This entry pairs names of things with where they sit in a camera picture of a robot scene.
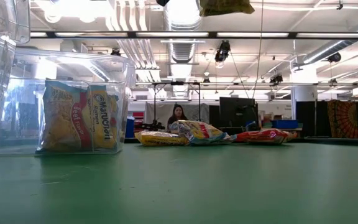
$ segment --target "patterned fabric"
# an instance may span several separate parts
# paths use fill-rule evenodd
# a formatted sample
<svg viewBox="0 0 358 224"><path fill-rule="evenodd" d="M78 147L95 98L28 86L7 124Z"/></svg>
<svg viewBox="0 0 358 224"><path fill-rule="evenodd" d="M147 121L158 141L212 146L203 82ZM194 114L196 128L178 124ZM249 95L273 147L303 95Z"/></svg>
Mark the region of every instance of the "patterned fabric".
<svg viewBox="0 0 358 224"><path fill-rule="evenodd" d="M333 138L358 138L355 102L329 101L328 117Z"/></svg>

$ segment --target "dark hair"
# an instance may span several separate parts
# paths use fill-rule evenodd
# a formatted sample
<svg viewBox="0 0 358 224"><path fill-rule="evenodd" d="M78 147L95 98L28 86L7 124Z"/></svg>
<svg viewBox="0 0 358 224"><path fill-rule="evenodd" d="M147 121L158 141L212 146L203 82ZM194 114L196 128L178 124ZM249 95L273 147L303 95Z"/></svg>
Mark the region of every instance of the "dark hair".
<svg viewBox="0 0 358 224"><path fill-rule="evenodd" d="M180 120L188 120L187 117L185 116L185 111L183 110L183 108L179 105L179 104L175 104L175 106L173 106L173 110L172 110L172 116L168 119L168 126L167 128L169 128L169 126L174 123L175 121L177 121L177 117L175 115L175 110L177 108L181 109L181 116L180 116Z"/></svg>

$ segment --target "computer monitor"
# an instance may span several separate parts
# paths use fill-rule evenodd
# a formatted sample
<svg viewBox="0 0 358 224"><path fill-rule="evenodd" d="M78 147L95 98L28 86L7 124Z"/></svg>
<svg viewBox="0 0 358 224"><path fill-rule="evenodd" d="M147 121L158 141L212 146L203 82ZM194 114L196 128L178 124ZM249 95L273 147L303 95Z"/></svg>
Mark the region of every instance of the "computer monitor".
<svg viewBox="0 0 358 224"><path fill-rule="evenodd" d="M244 127L255 121L258 124L258 104L255 99L219 98L221 127Z"/></svg>

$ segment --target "maruchan ramen package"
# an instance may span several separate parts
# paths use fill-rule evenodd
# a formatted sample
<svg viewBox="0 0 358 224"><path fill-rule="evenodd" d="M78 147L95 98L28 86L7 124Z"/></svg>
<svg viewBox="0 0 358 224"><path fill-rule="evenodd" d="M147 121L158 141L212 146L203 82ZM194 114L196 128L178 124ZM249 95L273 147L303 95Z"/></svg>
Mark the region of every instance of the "maruchan ramen package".
<svg viewBox="0 0 358 224"><path fill-rule="evenodd" d="M279 129L263 129L261 131L246 131L235 134L232 139L235 142L282 144L292 140L296 134L281 131Z"/></svg>
<svg viewBox="0 0 358 224"><path fill-rule="evenodd" d="M43 151L92 151L116 147L117 98L106 86L84 90L46 80Z"/></svg>
<svg viewBox="0 0 358 224"><path fill-rule="evenodd" d="M135 133L135 137L144 146L184 146L189 144L189 140L183 136L159 131L141 131Z"/></svg>
<svg viewBox="0 0 358 224"><path fill-rule="evenodd" d="M170 129L186 137L194 145L227 144L232 141L227 133L199 121L176 121L171 124Z"/></svg>

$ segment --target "green tabletop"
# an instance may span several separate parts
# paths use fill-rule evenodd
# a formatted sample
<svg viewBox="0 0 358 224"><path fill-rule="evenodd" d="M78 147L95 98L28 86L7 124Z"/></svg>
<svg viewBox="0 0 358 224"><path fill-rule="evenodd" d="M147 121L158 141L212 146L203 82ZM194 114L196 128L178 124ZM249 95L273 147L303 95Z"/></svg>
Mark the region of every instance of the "green tabletop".
<svg viewBox="0 0 358 224"><path fill-rule="evenodd" d="M0 223L358 223L358 147L1 156Z"/></svg>

